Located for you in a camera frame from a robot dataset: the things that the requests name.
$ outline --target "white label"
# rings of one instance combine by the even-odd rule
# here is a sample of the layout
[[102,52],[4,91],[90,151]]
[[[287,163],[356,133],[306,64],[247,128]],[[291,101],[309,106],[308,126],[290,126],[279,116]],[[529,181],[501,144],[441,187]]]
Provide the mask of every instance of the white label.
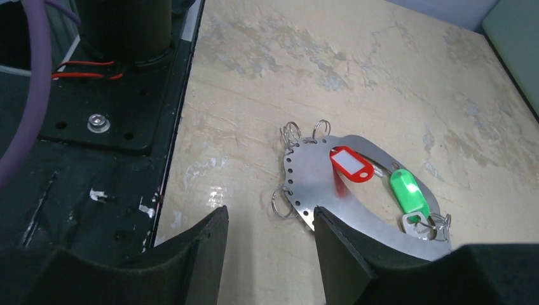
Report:
[[365,165],[354,158],[348,151],[342,150],[333,155],[333,160],[339,163],[350,175],[359,172]]

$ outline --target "worn table surface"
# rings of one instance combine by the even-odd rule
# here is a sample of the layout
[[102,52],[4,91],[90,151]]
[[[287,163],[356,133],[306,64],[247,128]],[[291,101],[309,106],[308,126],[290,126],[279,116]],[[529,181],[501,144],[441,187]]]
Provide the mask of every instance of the worn table surface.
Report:
[[[539,127],[483,36],[381,0],[207,0],[156,243],[228,206],[219,304],[324,303],[312,233],[270,207],[278,128],[320,119],[413,171],[454,248],[539,241]],[[379,178],[353,192],[397,225]]]

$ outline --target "curved metal plate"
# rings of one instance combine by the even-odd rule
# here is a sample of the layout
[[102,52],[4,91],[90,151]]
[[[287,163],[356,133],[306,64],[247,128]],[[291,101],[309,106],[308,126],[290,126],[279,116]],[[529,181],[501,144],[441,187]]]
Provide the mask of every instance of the curved metal plate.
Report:
[[[434,261],[450,253],[449,236],[447,240],[431,241],[414,238],[387,224],[365,207],[334,173],[329,152],[336,146],[348,146],[386,168],[390,173],[395,170],[392,168],[394,163],[399,168],[406,169],[387,152],[358,135],[343,138],[320,137],[317,138],[316,144],[312,142],[312,138],[300,139],[299,146],[294,147],[294,152],[284,156],[285,186],[292,191],[292,194],[285,192],[285,195],[312,230],[314,230],[313,211],[315,207],[320,206],[331,211],[352,228],[405,254]],[[414,178],[431,212],[439,214],[440,207],[432,192],[417,177]]]

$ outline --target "gray wall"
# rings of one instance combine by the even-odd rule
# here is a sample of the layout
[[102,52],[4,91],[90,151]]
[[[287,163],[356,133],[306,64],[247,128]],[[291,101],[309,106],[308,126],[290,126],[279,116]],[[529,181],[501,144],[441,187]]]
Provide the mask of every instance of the gray wall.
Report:
[[481,22],[499,0],[387,0],[410,10],[481,32]]

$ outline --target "cable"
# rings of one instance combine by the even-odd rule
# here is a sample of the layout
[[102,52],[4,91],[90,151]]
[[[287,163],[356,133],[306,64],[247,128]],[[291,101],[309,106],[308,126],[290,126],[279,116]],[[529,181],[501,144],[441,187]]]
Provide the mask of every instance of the cable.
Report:
[[10,146],[0,159],[0,190],[28,157],[47,111],[52,70],[49,23],[43,0],[27,0],[26,15],[30,33],[30,86],[26,107]]
[[71,21],[73,21],[76,25],[81,25],[81,19],[77,16],[77,14],[73,13],[73,11],[68,7],[58,2],[58,0],[45,0],[45,3],[59,10],[67,18],[71,19]]

